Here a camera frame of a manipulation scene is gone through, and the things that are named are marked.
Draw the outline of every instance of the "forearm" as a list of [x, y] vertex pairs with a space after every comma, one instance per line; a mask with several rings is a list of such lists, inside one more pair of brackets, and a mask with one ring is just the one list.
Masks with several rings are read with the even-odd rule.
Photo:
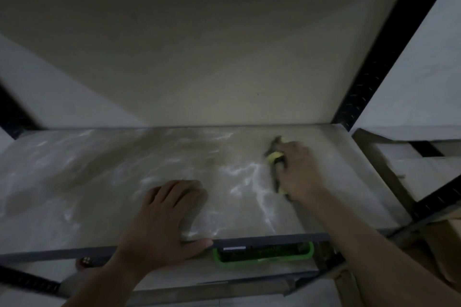
[[460, 306], [461, 297], [322, 190], [302, 203], [339, 248], [374, 306]]
[[142, 277], [119, 260], [110, 260], [84, 283], [64, 307], [124, 306]]

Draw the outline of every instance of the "person's left hand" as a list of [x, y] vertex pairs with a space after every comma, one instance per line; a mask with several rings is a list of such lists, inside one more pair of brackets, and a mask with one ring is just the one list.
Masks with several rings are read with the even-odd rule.
[[181, 244], [179, 223], [203, 189], [198, 181], [174, 180], [151, 189], [111, 258], [138, 279], [213, 245], [211, 239]]

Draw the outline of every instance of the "green plastic container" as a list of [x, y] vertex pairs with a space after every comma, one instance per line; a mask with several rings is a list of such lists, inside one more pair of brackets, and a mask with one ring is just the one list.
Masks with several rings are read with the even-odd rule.
[[233, 268], [277, 261], [307, 260], [314, 255], [314, 244], [303, 242], [286, 245], [271, 245], [249, 248], [242, 251], [225, 252], [213, 249], [214, 261], [223, 267]]

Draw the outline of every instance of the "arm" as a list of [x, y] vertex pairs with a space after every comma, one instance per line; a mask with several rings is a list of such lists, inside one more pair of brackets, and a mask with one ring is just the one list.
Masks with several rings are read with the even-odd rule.
[[179, 223], [202, 192], [196, 181], [170, 181], [151, 189], [128, 226], [115, 254], [71, 296], [64, 307], [124, 306], [152, 270], [180, 262], [213, 244], [179, 240]]
[[461, 295], [355, 216], [322, 184], [307, 148], [278, 146], [287, 167], [282, 187], [321, 222], [356, 276], [368, 306], [461, 306]]

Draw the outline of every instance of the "hand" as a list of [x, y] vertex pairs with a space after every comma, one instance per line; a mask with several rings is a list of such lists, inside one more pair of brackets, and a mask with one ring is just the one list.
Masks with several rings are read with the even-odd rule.
[[280, 143], [277, 150], [285, 154], [286, 167], [277, 168], [281, 187], [297, 201], [310, 201], [325, 191], [322, 179], [309, 150], [300, 142]]
[[211, 239], [181, 244], [179, 223], [199, 194], [198, 181], [169, 181], [151, 189], [126, 229], [111, 261], [141, 280], [150, 271], [193, 257], [213, 245]]

